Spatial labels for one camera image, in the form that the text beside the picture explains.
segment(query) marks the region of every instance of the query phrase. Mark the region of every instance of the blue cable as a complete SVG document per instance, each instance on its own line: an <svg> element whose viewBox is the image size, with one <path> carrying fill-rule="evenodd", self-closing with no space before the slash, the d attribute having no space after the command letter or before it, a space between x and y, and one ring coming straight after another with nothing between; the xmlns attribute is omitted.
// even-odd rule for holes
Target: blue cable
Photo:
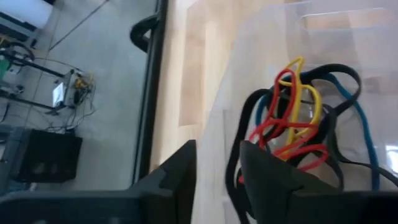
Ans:
<svg viewBox="0 0 398 224"><path fill-rule="evenodd" d="M301 76L305 76L307 74L307 72L303 72L301 73ZM352 97L352 94L350 92L348 92L341 84L340 82L337 80L337 78L330 74L324 74L321 75L319 77L320 80L326 80L331 82L332 84L334 84L337 87L337 90L340 92L341 95L343 95L344 98L346 98L347 100L350 99ZM290 81L290 77L284 77L283 81ZM268 104L268 101L270 100L269 96L263 96L260 99L259 102L259 106L257 107L257 111L256 111L256 126L259 126L261 124L261 120L262 120L262 111L264 110L264 108L266 107L266 105ZM362 121L362 125L363 125L363 132L364 132L364 138L365 138L365 143L366 143L366 147L368 149L368 155L369 155L369 161L370 164L372 166L379 166L379 162L377 160L377 154L376 154L376 150L374 148L373 145L373 140L371 137L371 132L370 132L370 128L369 128L369 123L368 123L368 119L365 115L365 112L362 110L362 107L359 105L359 103L357 101L355 101L354 103L354 107L356 109L356 111L359 114L359 117L361 118ZM380 176L379 174L375 171L372 170L372 190L379 190L380 189Z"/></svg>

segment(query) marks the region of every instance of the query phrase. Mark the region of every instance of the wooden floor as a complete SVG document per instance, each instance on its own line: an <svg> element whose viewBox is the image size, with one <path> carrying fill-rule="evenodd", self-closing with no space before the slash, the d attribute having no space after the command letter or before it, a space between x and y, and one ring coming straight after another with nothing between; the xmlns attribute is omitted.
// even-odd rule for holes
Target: wooden floor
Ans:
<svg viewBox="0 0 398 224"><path fill-rule="evenodd" d="M238 27L254 12L283 0L169 0L152 168L189 139L201 139L226 71ZM287 57L281 55L283 63ZM193 223L235 223L223 195L224 151L198 142Z"/></svg>

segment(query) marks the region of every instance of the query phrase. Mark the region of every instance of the metal frame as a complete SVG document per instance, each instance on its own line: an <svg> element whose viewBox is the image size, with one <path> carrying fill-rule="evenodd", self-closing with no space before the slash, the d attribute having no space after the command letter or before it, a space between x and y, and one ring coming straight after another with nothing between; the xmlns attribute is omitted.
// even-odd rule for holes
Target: metal frame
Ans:
<svg viewBox="0 0 398 224"><path fill-rule="evenodd" d="M133 184L149 173L168 4L169 0L158 0L155 14L134 25L130 33L131 42L148 54L134 156ZM144 34L149 30L148 39Z"/></svg>
<svg viewBox="0 0 398 224"><path fill-rule="evenodd" d="M66 95L68 94L68 90L69 90L69 84L70 84L71 77L75 73L74 70L70 70L67 74L61 74L59 72L53 71L51 69L48 69L46 67L37 65L36 63L30 62L28 60L25 60L25 59L22 59L22 58L19 58L19 57L16 57L13 54L9 54L6 50L0 51L0 55L6 57L9 60L20 62L24 66L30 66L32 68L39 69L39 70L41 70L43 72L47 72L47 73L49 73L51 75L54 75L56 77L61 78L62 82L64 82L64 84L67 86L66 89L65 89L65 93L64 93L64 98L66 98ZM1 98L6 98L8 100L12 100L12 101L25 103L25 104L28 104L28 105L37 106L37 107L40 107L40 108L47 109L47 110L49 110L48 112L46 112L48 114L57 114L57 111L67 107L63 102L61 102L56 107L44 105L42 103L36 103L34 101L30 101L30 100L25 100L25 99L19 98L16 95L10 94L10 93L8 93L6 91L0 91L0 97Z"/></svg>

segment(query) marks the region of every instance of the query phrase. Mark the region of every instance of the red cable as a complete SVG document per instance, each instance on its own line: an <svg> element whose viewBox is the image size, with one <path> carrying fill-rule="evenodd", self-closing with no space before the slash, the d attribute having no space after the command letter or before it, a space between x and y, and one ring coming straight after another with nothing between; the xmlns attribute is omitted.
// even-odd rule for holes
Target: red cable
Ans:
<svg viewBox="0 0 398 224"><path fill-rule="evenodd" d="M328 159L328 156L329 156L328 150L322 144L315 144L315 145L301 147L300 149L297 149L296 151L289 153L286 157L284 157L284 159L290 159L291 157L295 157L300 154L304 154L306 152L312 152L312 151L321 151L321 152L323 152L323 155L318 160L316 160L308 165L305 165L303 167L299 167L300 170L307 171L307 170L316 168Z"/></svg>
<svg viewBox="0 0 398 224"><path fill-rule="evenodd" d="M275 83L274 83L274 96L272 97L272 101L271 101L271 105L269 107L269 111L267 113L266 119L264 120L264 122L258 126L253 133L250 135L250 139L252 139L254 137L254 135L259 134L260 138L259 138L259 146L260 148L264 148L264 140L262 138L262 132L264 131L263 125L266 124L269 119L271 118L271 116L274 114L274 110L278 101L278 97L279 97L279 80L282 78L283 75L285 75L286 73L290 73L290 76L292 77L292 95L290 97L290 101L289 104L285 110L285 113L282 117L282 119L287 119L291 113L291 111L293 110L294 107L294 99L296 97L296 77L294 75L294 72L288 68L283 69L281 72L279 72L278 76L276 76L275 79ZM281 127L280 125L277 127L277 129L275 130L275 132L272 134L271 139L274 138L275 136L277 136L277 134L281 131L283 127Z"/></svg>
<svg viewBox="0 0 398 224"><path fill-rule="evenodd" d="M286 73L290 73L291 80L292 80L292 86L291 86L291 94L290 94L290 101L289 104L286 107L285 113L283 114L281 119L272 119L270 120L271 116L274 114L275 107L278 102L278 97L279 97L279 80L282 78L282 76ZM316 160L315 162L305 165L303 167L300 167L299 169L302 171L307 171L310 169L313 169L315 167L318 167L320 164L324 163L328 156L329 153L327 151L327 148L322 145L322 144L316 144L316 145L310 145L310 146L304 146L300 147L302 144L305 144L309 139L314 137L317 132L318 132L318 126L310 123L301 123L301 122L295 122L291 123L289 122L289 116L291 114L291 111L293 110L294 107L294 101L296 99L296 88L297 88L297 81L296 81L296 76L294 75L294 72L288 68L283 69L278 76L275 78L275 83L274 83L274 95L272 97L271 105L269 107L269 111L267 113L267 116L265 120L263 121L260 126L258 126L249 136L249 140L252 141L255 135L259 135L259 146L260 148L264 148L264 140L263 140L263 132L264 130L270 126L270 125L275 125L277 124L276 130L272 133L272 135L266 139L266 143L268 143L271 139L274 139L276 136L279 135L279 133L284 129L284 128L309 128L312 131L310 134L306 135L304 138L300 138L299 140L293 142L292 144L289 144L287 146L284 146L276 151L274 151L275 156L279 156L280 159L290 159L291 157L298 156L303 153L307 152L312 152L312 151L321 151L323 152L323 155ZM288 152L284 153L286 151L289 151L295 147L300 147L296 151L293 152ZM243 184L243 176L239 177L239 182Z"/></svg>

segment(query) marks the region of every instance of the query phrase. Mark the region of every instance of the yellow cable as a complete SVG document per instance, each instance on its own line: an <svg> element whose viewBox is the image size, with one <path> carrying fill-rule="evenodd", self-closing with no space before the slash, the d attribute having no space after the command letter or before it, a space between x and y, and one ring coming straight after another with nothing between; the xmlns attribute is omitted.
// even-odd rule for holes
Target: yellow cable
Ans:
<svg viewBox="0 0 398 224"><path fill-rule="evenodd" d="M286 66L286 68L290 68L291 66L295 65L296 63L298 63L298 65L297 65L297 69L294 72L294 75L296 77L296 82L297 82L297 88L296 88L297 91L296 91L296 99L294 102L291 122L296 122L298 119L299 112L300 112L300 105L301 105L302 89L306 88L312 92L312 95L313 95L314 101L315 101L314 116L313 116L310 124L318 124L319 120L321 118L321 112L322 112L322 98L321 98L319 92L316 89L314 89L314 87L312 87L310 85L303 85L301 83L300 74L301 74L301 70L302 70L302 67L304 64L303 57L296 58L293 62L290 62ZM292 86L291 82L285 82L285 81L279 80L279 83L284 86ZM300 132L298 132L297 134L295 134L294 128L289 128L289 136L287 138L286 145L291 144L299 136L307 133L308 131L309 131L309 129L305 128L305 129L301 130Z"/></svg>

